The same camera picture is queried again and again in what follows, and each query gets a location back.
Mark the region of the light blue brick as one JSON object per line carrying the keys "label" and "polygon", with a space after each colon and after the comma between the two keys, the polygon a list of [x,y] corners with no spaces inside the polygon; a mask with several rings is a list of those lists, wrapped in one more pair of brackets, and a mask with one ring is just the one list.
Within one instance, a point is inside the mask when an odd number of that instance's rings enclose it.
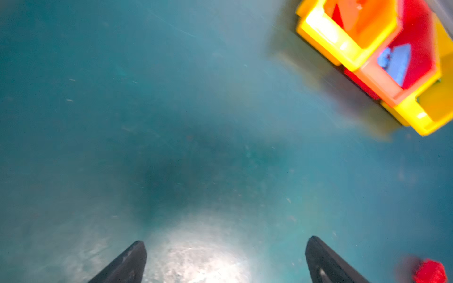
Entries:
{"label": "light blue brick", "polygon": [[386,72],[400,87],[403,86],[407,76],[411,55],[412,46],[410,44],[396,46],[390,50]]}
{"label": "light blue brick", "polygon": [[377,58],[378,65],[384,70],[388,68],[391,61],[392,50],[386,47]]}

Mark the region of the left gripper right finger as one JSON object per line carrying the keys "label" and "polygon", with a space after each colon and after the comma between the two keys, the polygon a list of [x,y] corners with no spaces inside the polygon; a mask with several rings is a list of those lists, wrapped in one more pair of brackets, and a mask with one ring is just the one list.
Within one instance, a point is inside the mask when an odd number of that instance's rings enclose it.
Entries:
{"label": "left gripper right finger", "polygon": [[313,283],[369,283],[317,236],[309,238],[305,256]]}

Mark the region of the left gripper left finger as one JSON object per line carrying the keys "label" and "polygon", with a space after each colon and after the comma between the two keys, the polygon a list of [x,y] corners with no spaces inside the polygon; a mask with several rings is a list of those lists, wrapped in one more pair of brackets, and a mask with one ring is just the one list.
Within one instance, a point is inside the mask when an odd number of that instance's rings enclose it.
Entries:
{"label": "left gripper left finger", "polygon": [[143,241],[135,241],[88,283],[141,283],[147,261]]}

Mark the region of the red brick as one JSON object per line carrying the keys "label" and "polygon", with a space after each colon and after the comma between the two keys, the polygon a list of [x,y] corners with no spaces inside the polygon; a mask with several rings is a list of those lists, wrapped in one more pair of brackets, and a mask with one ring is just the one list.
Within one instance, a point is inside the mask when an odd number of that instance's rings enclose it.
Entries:
{"label": "red brick", "polygon": [[421,261],[412,275],[414,283],[447,283],[448,277],[440,262],[426,259]]}
{"label": "red brick", "polygon": [[334,6],[331,18],[341,29],[344,29],[342,16],[340,13],[339,6],[337,4],[335,4]]}

